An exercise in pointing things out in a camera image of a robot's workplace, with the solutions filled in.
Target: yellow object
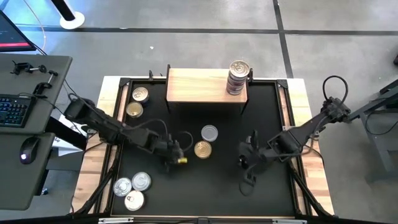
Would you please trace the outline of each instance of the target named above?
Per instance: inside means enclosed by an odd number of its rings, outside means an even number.
[[[188,159],[187,158],[181,158],[181,159],[178,159],[178,161],[177,161],[179,164],[180,163],[187,163],[188,162]]]

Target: monitor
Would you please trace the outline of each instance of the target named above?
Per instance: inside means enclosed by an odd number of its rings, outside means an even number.
[[[0,52],[36,50],[34,44],[0,11]]]

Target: wooden table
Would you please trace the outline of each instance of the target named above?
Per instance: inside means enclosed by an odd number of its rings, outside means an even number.
[[[97,107],[105,111],[105,113],[110,116],[113,115],[114,107],[116,104],[116,98],[118,95],[119,80],[124,77],[108,76],[104,77],[103,84],[101,87],[101,92],[99,94]],[[308,103],[307,92],[305,90],[305,84],[303,79],[293,78],[287,79],[289,86],[289,96],[290,103],[292,105],[292,111],[294,115],[294,121],[296,126],[300,126],[309,119],[312,118],[310,105]],[[127,95],[127,86],[123,88],[122,96]],[[280,97],[282,103],[282,109],[284,114],[285,123],[289,124],[289,116],[287,112],[287,103],[285,100],[285,95],[283,89],[280,88]],[[121,106],[118,113],[118,119],[120,120],[123,116],[123,108],[125,104],[125,98],[122,97]],[[94,136],[89,140],[87,147],[91,147],[99,143],[97,136]],[[314,143],[315,150],[319,151],[318,142]],[[84,156],[83,163],[81,166],[81,171],[79,179],[76,185],[75,194],[73,196],[72,205],[76,210],[81,208],[81,206],[88,200],[90,195],[93,193],[95,188],[98,186],[101,175],[101,168],[103,166],[104,155],[105,155],[106,145],[101,145],[96,147]],[[115,148],[111,153],[111,158],[109,163],[111,164],[114,158]],[[333,207],[331,204],[330,193],[328,188],[328,183],[326,181],[325,171],[323,169],[322,160],[314,153],[311,152],[302,156],[303,167],[305,172],[305,178],[307,180],[307,186],[311,190],[312,194],[317,198],[317,200],[322,204],[323,208],[329,213],[333,212]],[[108,198],[110,183],[103,193],[103,199],[101,202],[100,211],[102,212],[106,206],[106,200]],[[305,205],[303,200],[303,195],[296,184],[297,197],[299,201],[299,207],[302,213],[305,213]]]

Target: gray floor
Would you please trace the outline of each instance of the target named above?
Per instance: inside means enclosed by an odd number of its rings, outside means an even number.
[[[277,29],[272,0],[69,1],[85,14],[84,27]],[[44,25],[59,25],[50,1],[28,2]],[[347,80],[346,105],[352,110],[396,79],[398,68],[392,60],[398,54],[398,35],[361,35],[361,31],[398,31],[397,1],[280,0],[279,6],[285,30],[359,31],[356,35],[286,35],[293,76],[305,80],[313,114],[322,106],[322,81],[329,75]],[[21,0],[10,0],[4,12],[16,24],[37,24]],[[42,45],[41,32],[24,33]],[[274,33],[47,32],[45,51],[72,56],[68,82],[81,96],[96,100],[105,75],[147,75],[149,69],[156,75],[165,73],[168,63],[182,68],[227,68],[232,60],[243,59],[256,77],[285,78],[286,60],[279,35]],[[327,92],[342,97],[342,87],[338,80],[331,80]],[[66,104],[62,93],[58,105],[65,108]],[[377,167],[360,121],[328,125],[320,145],[335,213],[398,223],[397,182],[369,185],[364,179]],[[0,219],[67,213],[75,184],[76,174],[53,172],[46,183],[51,186],[50,195],[35,198],[24,212],[0,211]]]

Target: can lid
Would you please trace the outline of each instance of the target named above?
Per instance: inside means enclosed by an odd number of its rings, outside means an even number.
[[[129,103],[126,108],[126,113],[132,117],[139,117],[143,111],[142,105],[138,102]]]
[[[116,196],[126,196],[131,191],[131,181],[128,178],[120,178],[113,185],[113,192]]]
[[[139,191],[147,190],[150,186],[150,176],[145,172],[139,172],[134,175],[131,180],[132,187]]]
[[[236,60],[229,66],[229,71],[237,78],[244,78],[249,75],[250,66],[242,60]]]
[[[126,198],[124,198],[124,205],[130,211],[136,211],[140,209],[144,204],[144,195],[138,191],[133,190],[129,194],[127,194]]]
[[[217,136],[218,130],[213,125],[206,125],[201,129],[201,137],[208,142],[215,141]]]
[[[200,159],[209,158],[211,154],[211,145],[206,141],[200,141],[195,144],[195,154]]]
[[[136,101],[144,101],[148,97],[148,90],[144,87],[138,87],[132,92],[132,98]]]

